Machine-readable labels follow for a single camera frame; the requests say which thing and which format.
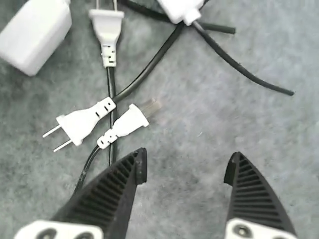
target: white power adapter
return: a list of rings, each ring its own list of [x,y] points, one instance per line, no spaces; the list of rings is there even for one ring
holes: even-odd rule
[[[0,57],[34,76],[72,25],[70,0],[29,0],[0,33]]]
[[[204,0],[158,0],[172,23],[184,21],[187,26],[201,17],[198,9],[204,5]]]

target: metal prong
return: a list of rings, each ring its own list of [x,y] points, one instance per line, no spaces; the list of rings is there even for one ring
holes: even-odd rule
[[[69,140],[69,141],[65,142],[64,144],[62,144],[61,146],[57,147],[53,152],[55,153],[56,151],[59,151],[60,149],[62,149],[65,146],[69,145],[70,143],[72,143],[72,140]]]
[[[42,137],[45,138],[45,137],[47,137],[48,135],[52,134],[53,132],[57,131],[60,128],[61,128],[61,126],[58,125],[57,127],[51,129],[49,132],[45,133]]]
[[[157,111],[161,109],[162,105],[160,102],[156,101],[155,99],[151,99],[140,106],[140,110],[144,114],[144,116],[149,119],[152,117]]]
[[[118,0],[113,0],[114,11],[118,10]]]

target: white power brick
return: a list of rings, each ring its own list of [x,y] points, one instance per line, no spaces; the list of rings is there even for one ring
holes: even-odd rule
[[[29,0],[0,33],[0,57],[34,76],[72,25],[70,0]]]

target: black wire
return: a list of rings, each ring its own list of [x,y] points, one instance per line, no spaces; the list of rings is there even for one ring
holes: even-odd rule
[[[95,158],[95,156],[98,154],[98,152],[101,151],[101,148],[97,145],[91,152],[90,156],[88,157],[88,159],[86,160],[86,163],[83,167],[83,170],[81,172],[80,178],[75,186],[75,189],[73,191],[73,195],[75,195],[78,191],[80,191],[83,187],[85,178],[86,178],[86,174],[90,169],[90,166]]]
[[[228,55],[219,45],[217,42],[214,41],[213,38],[211,38],[208,33],[202,28],[201,24],[197,21],[193,22],[193,26],[196,29],[196,31],[204,38],[204,40],[210,45],[211,48],[213,48],[216,53],[223,58],[229,65],[231,65],[233,68],[235,68],[238,72],[246,76],[249,80],[252,82],[255,82],[258,85],[261,85],[265,88],[268,88],[273,91],[277,91],[283,94],[286,94],[288,96],[293,96],[295,93],[286,90],[284,88],[281,88],[279,86],[272,85],[268,82],[265,82],[261,80],[260,78],[254,76],[252,73],[250,73],[247,69],[245,69],[242,65],[240,65],[237,61],[235,61],[230,55]]]
[[[133,11],[136,11],[137,13],[139,13],[141,15],[150,17],[154,20],[171,23],[170,19],[167,17],[166,14],[154,11],[150,8],[147,8],[147,7],[140,5],[136,2],[133,2],[131,0],[119,0],[118,2],[123,4],[127,8],[129,8]],[[211,23],[201,23],[201,24],[202,24],[203,28],[206,30],[218,31],[218,32],[229,33],[229,34],[236,33],[236,28],[234,28],[234,27],[216,25],[216,24],[211,24]]]
[[[107,73],[107,80],[108,80],[108,88],[109,88],[109,94],[111,98],[114,98],[116,95],[116,88],[115,88],[115,68],[114,67],[107,67],[106,68]],[[110,116],[110,127],[112,128],[114,125],[114,122],[118,118],[118,110],[115,108],[113,111],[111,111]],[[110,145],[109,149],[109,166],[111,163],[116,162],[117,157],[117,142],[115,141]]]
[[[122,90],[113,98],[113,101],[116,104],[132,93],[147,78],[147,76],[152,72],[155,66],[161,61],[170,47],[181,35],[184,26],[184,23],[179,23],[177,25],[174,32],[169,36],[164,45],[160,48],[148,65],[142,70],[142,72],[135,78],[135,80],[133,80],[133,82],[131,82],[124,90]]]
[[[133,82],[129,84],[129,86],[127,86],[123,91],[121,91],[118,95],[116,95],[113,98],[113,101],[116,104],[120,102],[121,100],[123,100],[125,97],[127,97],[130,93],[132,93],[147,78],[147,76],[152,72],[155,66],[161,61],[161,59],[164,57],[166,52],[170,49],[170,47],[174,44],[174,42],[176,42],[178,37],[181,35],[182,30],[184,29],[184,26],[185,25],[183,23],[180,23],[177,25],[174,32],[169,36],[167,41],[163,44],[163,46],[160,48],[160,50],[157,52],[154,58],[149,62],[146,68],[142,70],[142,72],[135,78]],[[107,68],[107,77],[108,77],[108,82],[111,83],[109,84],[109,89],[111,87],[111,91],[110,91],[111,93],[113,90],[115,90],[115,84],[112,84],[113,79],[115,78],[114,69]],[[75,195],[79,190],[82,189],[86,174],[94,160],[94,157],[97,155],[97,153],[100,150],[101,150],[100,147],[96,146],[94,150],[91,152],[82,170],[78,183],[74,189],[73,195]],[[112,159],[116,159],[114,155],[116,155],[116,147],[114,147],[112,152],[110,151],[110,156],[113,157]]]

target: cable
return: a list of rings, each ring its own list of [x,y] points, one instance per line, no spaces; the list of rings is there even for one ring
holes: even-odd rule
[[[265,88],[268,88],[273,91],[277,91],[283,94],[286,94],[288,96],[293,96],[294,92],[290,90],[286,90],[284,88],[281,88],[279,86],[272,85],[268,82],[265,82],[261,80],[260,78],[254,76],[252,73],[250,73],[248,70],[246,70],[242,65],[240,65],[238,62],[236,62],[230,55],[228,55],[219,45],[217,42],[215,42],[208,33],[203,29],[201,24],[198,21],[193,22],[193,26],[196,29],[196,31],[204,38],[204,40],[210,45],[210,47],[216,51],[216,53],[223,58],[229,65],[231,65],[234,69],[236,69],[238,72],[246,76],[249,80],[252,82],[255,82],[258,85],[261,85]]]
[[[116,95],[113,98],[113,101],[115,103],[118,103],[121,100],[123,100],[125,97],[127,97],[147,78],[147,76],[152,72],[152,70],[155,68],[155,66],[161,61],[161,59],[164,57],[164,55],[170,49],[170,47],[176,42],[178,37],[181,35],[184,27],[185,27],[185,25],[183,23],[180,23],[177,25],[174,32],[169,36],[167,41],[163,44],[163,46],[160,48],[160,50],[157,52],[157,54],[153,57],[153,59],[148,63],[146,68],[142,70],[142,72],[135,78],[135,80],[133,80],[129,84],[129,86],[127,86],[124,90],[122,90],[118,95]],[[108,75],[108,79],[110,79],[110,81],[108,80],[108,82],[112,82],[113,81],[112,79],[114,79],[114,69],[107,68],[107,75]],[[111,90],[115,90],[115,85],[111,86]],[[85,166],[82,170],[79,181],[74,189],[73,195],[75,195],[79,190],[82,189],[86,174],[91,166],[91,163],[94,160],[94,157],[96,156],[96,154],[100,150],[101,150],[100,147],[96,146],[93,149],[93,151],[91,152],[91,154],[88,157],[88,159],[85,163]],[[112,159],[116,158],[113,155],[116,155],[116,147],[114,147],[113,151],[110,150],[110,156],[113,157]]]
[[[170,19],[167,17],[166,14],[154,11],[150,8],[147,8],[145,6],[142,6],[136,2],[133,2],[131,0],[118,0],[119,3],[123,4],[127,8],[136,11],[137,13],[144,15],[146,17],[150,17],[154,20],[158,21],[163,21],[167,23],[171,23]],[[211,23],[201,23],[203,28],[206,30],[211,30],[211,31],[218,31],[218,32],[223,32],[223,33],[229,33],[229,34],[235,34],[236,33],[236,28],[234,27],[229,27],[229,26],[222,26],[222,25],[216,25],[216,24],[211,24]]]
[[[122,90],[119,94],[117,94],[113,101],[117,104],[125,97],[127,97],[130,93],[132,93],[152,72],[155,66],[161,61],[170,47],[176,42],[178,37],[181,35],[182,30],[184,29],[184,23],[179,23],[175,28],[174,32],[169,36],[164,45],[160,48],[160,50],[156,53],[153,59],[148,63],[148,65],[142,70],[142,72],[133,80],[124,90]]]
[[[84,184],[84,180],[86,178],[86,174],[90,169],[90,166],[95,158],[95,156],[101,151],[100,147],[97,145],[91,152],[90,156],[88,157],[88,159],[86,160],[86,163],[84,165],[84,168],[81,172],[80,178],[76,184],[76,187],[73,191],[73,196],[82,189],[83,184]]]
[[[111,98],[115,97],[116,94],[116,88],[115,88],[115,68],[114,67],[107,67],[106,68],[107,72],[107,80],[108,80],[108,88],[109,88],[109,94]],[[114,122],[118,118],[118,110],[115,108],[111,112],[110,116],[110,127],[113,127]],[[110,145],[110,150],[109,150],[109,166],[113,163],[116,162],[116,157],[117,157],[117,143],[114,142]]]

